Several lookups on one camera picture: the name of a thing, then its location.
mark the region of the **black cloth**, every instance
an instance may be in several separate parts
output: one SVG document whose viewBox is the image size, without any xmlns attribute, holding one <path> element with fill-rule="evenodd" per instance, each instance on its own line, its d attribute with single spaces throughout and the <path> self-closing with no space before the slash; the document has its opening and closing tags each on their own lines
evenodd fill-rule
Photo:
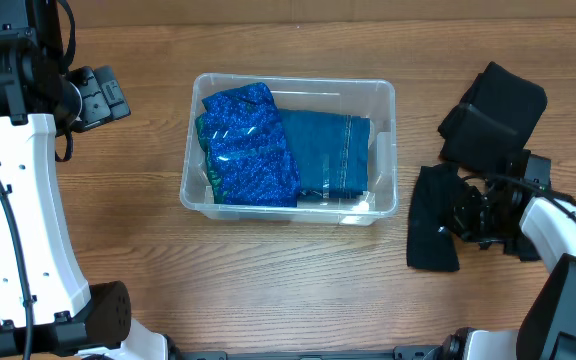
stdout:
<svg viewBox="0 0 576 360">
<path fill-rule="evenodd" d="M 491 62 L 439 126 L 442 157 L 499 172 L 506 155 L 526 145 L 547 103 L 542 87 Z"/>
<path fill-rule="evenodd" d="M 533 245 L 523 234 L 514 239 L 509 239 L 504 244 L 504 254 L 519 257 L 520 261 L 539 261 L 541 257 Z"/>
<path fill-rule="evenodd" d="M 454 272 L 459 259 L 452 235 L 444 226 L 457 197 L 467 184 L 457 175 L 458 165 L 422 166 L 408 215 L 408 266 Z"/>
</svg>

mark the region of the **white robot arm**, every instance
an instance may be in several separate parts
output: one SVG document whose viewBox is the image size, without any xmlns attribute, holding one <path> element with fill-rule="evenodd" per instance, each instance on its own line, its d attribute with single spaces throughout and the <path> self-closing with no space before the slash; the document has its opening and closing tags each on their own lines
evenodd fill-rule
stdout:
<svg viewBox="0 0 576 360">
<path fill-rule="evenodd" d="M 576 206 L 559 201 L 576 217 Z M 548 273 L 552 273 L 565 254 L 576 257 L 576 222 L 543 197 L 533 198 L 519 223 L 523 234 L 535 245 Z M 514 360 L 518 358 L 518 330 L 468 334 L 464 360 Z"/>
<path fill-rule="evenodd" d="M 121 314 L 117 311 L 105 315 L 106 321 L 116 321 L 117 328 L 123 327 L 128 333 L 118 347 L 87 348 L 97 341 L 92 338 L 89 344 L 79 343 L 70 348 L 45 346 L 65 341 L 47 341 L 46 335 L 42 335 L 54 329 L 53 324 L 74 324 L 73 319 L 77 319 L 86 306 L 95 305 L 91 302 L 90 287 L 79 269 L 68 236 L 55 169 L 55 135 L 53 115 L 31 114 L 28 123 L 20 126 L 13 125 L 9 117 L 0 117 L 0 180 L 10 192 L 7 197 L 15 214 L 24 250 L 28 284 L 33 297 L 35 342 L 44 342 L 33 347 L 55 353 L 72 353 L 81 348 L 77 351 L 81 357 L 105 355 L 123 360 L 166 360 L 169 353 L 167 340 L 148 331 L 137 320 L 130 319 L 130 299 L 126 294 L 122 294 L 120 300 L 115 300 L 117 306 L 121 306 Z M 2 332 L 13 333 L 15 329 L 26 327 L 22 299 L 11 232 L 0 203 Z M 23 350 L 1 341 L 1 336 L 0 356 L 14 355 Z"/>
</svg>

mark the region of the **clear plastic container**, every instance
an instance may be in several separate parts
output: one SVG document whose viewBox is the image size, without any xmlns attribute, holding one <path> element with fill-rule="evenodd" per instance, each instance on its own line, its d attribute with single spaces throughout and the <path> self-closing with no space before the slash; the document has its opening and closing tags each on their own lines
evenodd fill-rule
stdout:
<svg viewBox="0 0 576 360">
<path fill-rule="evenodd" d="M 201 102 L 203 98 L 255 82 L 265 83 L 272 91 L 276 105 L 282 109 L 358 115 L 370 119 L 368 191 L 363 196 L 353 200 L 299 201 L 296 208 L 214 203 L 194 120 L 206 111 Z M 195 80 L 193 88 L 179 197 L 188 209 L 200 211 L 211 219 L 370 225 L 397 211 L 396 144 L 395 89 L 385 80 L 203 74 Z"/>
</svg>

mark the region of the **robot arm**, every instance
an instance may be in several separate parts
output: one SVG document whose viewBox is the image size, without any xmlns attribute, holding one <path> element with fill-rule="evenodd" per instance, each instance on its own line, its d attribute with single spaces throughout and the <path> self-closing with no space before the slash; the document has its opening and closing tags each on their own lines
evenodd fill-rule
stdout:
<svg viewBox="0 0 576 360">
<path fill-rule="evenodd" d="M 576 217 L 576 206 L 556 201 Z M 470 332 L 464 360 L 576 359 L 576 222 L 535 197 L 519 226 L 551 276 L 518 331 Z"/>
<path fill-rule="evenodd" d="M 59 2 L 70 13 L 66 1 Z M 0 357 L 22 354 L 28 337 L 33 353 L 172 358 L 178 350 L 171 341 L 131 319 L 121 282 L 89 286 L 70 244 L 55 137 L 66 135 L 70 142 L 71 132 L 121 119 L 130 109 L 109 67 L 67 72 L 74 21 L 71 17 L 71 45 L 64 55 L 56 6 L 0 0 L 0 181 L 22 250 L 13 246 L 0 203 Z M 18 271 L 18 258 L 26 276 Z M 29 301 L 22 296 L 21 278 L 27 280 Z"/>
</svg>

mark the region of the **blue glitter cloth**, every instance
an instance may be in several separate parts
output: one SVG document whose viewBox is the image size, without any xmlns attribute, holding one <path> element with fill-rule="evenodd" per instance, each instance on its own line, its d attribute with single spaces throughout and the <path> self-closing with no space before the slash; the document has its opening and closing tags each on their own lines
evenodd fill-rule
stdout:
<svg viewBox="0 0 576 360">
<path fill-rule="evenodd" d="M 301 199 L 353 199 L 368 190 L 370 119 L 279 110 L 301 181 Z"/>
<path fill-rule="evenodd" d="M 195 125 L 215 203 L 296 207 L 297 163 L 268 87 L 222 91 L 203 104 Z"/>
</svg>

